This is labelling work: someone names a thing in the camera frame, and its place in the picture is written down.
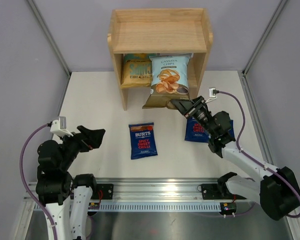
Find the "metal pole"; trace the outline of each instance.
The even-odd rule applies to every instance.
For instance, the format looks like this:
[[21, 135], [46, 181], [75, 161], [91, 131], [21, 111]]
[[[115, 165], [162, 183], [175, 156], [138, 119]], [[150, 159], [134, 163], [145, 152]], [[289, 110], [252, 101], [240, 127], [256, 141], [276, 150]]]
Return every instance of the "metal pole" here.
[[258, 44], [256, 45], [248, 63], [246, 64], [244, 70], [243, 70], [243, 75], [247, 76], [252, 64], [254, 63], [256, 57], [258, 56], [261, 48], [263, 47], [266, 39], [268, 38], [269, 34], [271, 33], [272, 29], [274, 28], [277, 20], [279, 19], [280, 15], [282, 14], [282, 12], [284, 11], [284, 9], [286, 8], [288, 2], [290, 0], [281, 0], [280, 3], [278, 4], [278, 6], [276, 7], [276, 10], [274, 11], [268, 25], [266, 26], [262, 37], [260, 38]]
[[71, 72], [69, 70], [69, 67], [68, 67], [64, 57], [62, 56], [56, 42], [54, 41], [54, 39], [53, 39], [53, 37], [52, 37], [48, 27], [47, 27], [42, 15], [41, 15], [36, 3], [34, 2], [34, 0], [26, 0], [26, 2], [29, 4], [30, 9], [32, 10], [35, 18], [37, 19], [44, 35], [46, 36], [50, 46], [52, 47], [56, 57], [58, 58], [63, 70], [65, 71], [65, 74], [67, 75], [68, 79], [70, 79]]

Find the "burts chips bag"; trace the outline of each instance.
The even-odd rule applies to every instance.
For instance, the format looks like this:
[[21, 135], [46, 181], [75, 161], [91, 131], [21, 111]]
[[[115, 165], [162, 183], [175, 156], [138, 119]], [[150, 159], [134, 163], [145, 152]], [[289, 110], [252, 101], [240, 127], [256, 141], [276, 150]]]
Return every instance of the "burts chips bag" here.
[[[232, 137], [235, 137], [234, 132], [234, 121], [230, 120], [231, 130], [229, 131]], [[186, 121], [185, 129], [185, 141], [198, 142], [198, 143], [208, 143], [209, 134], [204, 130], [204, 128], [195, 120], [194, 117], [190, 117]]]
[[131, 159], [156, 156], [154, 123], [129, 124], [131, 140]]

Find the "burts logo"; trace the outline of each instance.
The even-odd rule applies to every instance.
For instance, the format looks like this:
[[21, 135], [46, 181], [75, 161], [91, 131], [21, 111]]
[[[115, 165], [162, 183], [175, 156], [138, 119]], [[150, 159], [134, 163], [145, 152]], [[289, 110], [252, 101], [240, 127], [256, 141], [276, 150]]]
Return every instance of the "burts logo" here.
[[135, 133], [136, 137], [145, 137], [145, 136], [149, 136], [149, 135], [151, 135], [151, 132], [149, 132], [149, 131]]

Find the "gray wall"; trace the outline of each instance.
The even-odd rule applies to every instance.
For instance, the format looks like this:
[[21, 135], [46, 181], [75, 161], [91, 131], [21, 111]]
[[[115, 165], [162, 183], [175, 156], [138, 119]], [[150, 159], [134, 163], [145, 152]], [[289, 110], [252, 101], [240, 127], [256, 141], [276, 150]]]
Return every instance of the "gray wall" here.
[[[58, 114], [66, 75], [25, 0], [0, 0], [0, 240], [9, 239], [23, 189], [19, 155], [37, 127]], [[46, 129], [29, 145], [28, 180], [35, 180], [38, 145]]]
[[275, 163], [291, 168], [300, 186], [300, 0], [288, 3], [248, 82]]
[[71, 71], [112, 70], [107, 33], [112, 9], [208, 8], [210, 70], [242, 70], [280, 0], [35, 0]]

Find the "light blue chip bag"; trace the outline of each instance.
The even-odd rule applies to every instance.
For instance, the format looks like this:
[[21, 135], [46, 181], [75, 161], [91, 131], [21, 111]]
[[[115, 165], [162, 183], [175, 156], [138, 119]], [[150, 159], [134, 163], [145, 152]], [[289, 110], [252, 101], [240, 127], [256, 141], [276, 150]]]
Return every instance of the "light blue chip bag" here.
[[152, 82], [150, 97], [143, 109], [176, 109], [170, 103], [171, 99], [189, 99], [187, 65], [190, 56], [191, 54], [149, 57], [152, 61]]

